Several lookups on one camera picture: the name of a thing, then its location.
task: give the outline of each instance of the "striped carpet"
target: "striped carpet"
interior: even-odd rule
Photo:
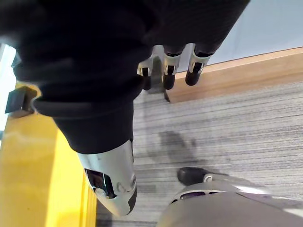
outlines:
[[[132,213],[98,205],[98,227],[153,227],[183,186],[176,171],[198,166],[266,185],[303,200],[303,83],[169,104],[163,94],[135,100],[138,196]]]

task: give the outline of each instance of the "robotic fingertip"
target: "robotic fingertip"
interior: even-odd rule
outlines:
[[[200,78],[200,73],[187,71],[185,82],[187,85],[193,86],[197,84],[199,78]]]

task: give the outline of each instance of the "yellow wall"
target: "yellow wall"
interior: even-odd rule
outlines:
[[[0,150],[1,227],[94,227],[96,198],[51,118],[7,122]]]

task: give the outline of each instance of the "wooden trim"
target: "wooden trim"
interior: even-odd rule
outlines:
[[[204,68],[195,86],[176,74],[170,102],[184,102],[303,81],[303,47],[226,61]]]

